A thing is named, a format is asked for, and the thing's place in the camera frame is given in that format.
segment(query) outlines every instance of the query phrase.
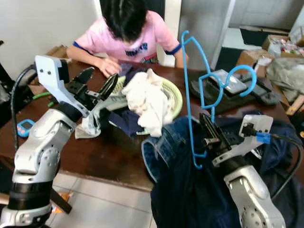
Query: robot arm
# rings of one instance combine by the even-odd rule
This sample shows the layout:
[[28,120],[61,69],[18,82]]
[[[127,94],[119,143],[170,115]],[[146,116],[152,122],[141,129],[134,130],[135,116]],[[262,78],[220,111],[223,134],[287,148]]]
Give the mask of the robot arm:
[[265,115],[246,115],[239,135],[244,141],[231,148],[224,133],[201,115],[200,123],[206,127],[209,139],[205,139],[213,165],[218,167],[237,206],[240,224],[244,228],[285,228],[280,211],[274,206],[270,193],[260,175],[243,158],[252,149],[263,144],[251,132],[267,133],[273,118]]
[[41,227],[51,213],[50,192],[60,153],[81,117],[87,117],[99,100],[114,89],[118,75],[108,79],[99,92],[87,89],[93,68],[83,71],[70,82],[67,64],[58,58],[36,56],[40,83],[58,100],[31,128],[28,139],[15,155],[15,170],[9,204],[2,210],[0,228]]

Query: person's hand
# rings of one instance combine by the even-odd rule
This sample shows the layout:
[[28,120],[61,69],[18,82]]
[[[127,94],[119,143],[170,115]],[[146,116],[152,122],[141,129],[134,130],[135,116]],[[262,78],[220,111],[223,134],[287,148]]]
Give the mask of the person's hand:
[[113,74],[119,73],[122,68],[118,64],[118,60],[113,57],[98,58],[95,66],[104,74],[105,77],[109,77]]

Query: sleeve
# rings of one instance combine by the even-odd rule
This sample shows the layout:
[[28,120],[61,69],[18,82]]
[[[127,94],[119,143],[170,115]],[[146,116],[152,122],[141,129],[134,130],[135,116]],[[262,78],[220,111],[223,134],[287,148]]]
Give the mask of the sleeve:
[[153,25],[156,42],[165,50],[167,55],[174,55],[181,49],[181,45],[160,15],[153,14]]
[[73,45],[89,54],[106,52],[103,44],[102,25],[96,21],[81,37],[74,41]]

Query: black hair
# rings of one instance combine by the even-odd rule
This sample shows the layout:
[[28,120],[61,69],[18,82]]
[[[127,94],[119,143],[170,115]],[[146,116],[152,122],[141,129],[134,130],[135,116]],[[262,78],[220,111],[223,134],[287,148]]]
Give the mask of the black hair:
[[146,22],[144,0],[103,0],[103,17],[116,39],[135,41]]

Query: pink t-shirt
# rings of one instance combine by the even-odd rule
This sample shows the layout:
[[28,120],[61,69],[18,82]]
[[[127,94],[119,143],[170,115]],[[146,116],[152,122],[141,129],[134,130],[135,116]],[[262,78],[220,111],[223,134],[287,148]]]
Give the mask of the pink t-shirt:
[[148,11],[142,34],[131,46],[113,38],[104,18],[98,19],[74,46],[91,54],[106,53],[120,60],[147,62],[156,56],[156,43],[171,55],[181,47],[161,16]]

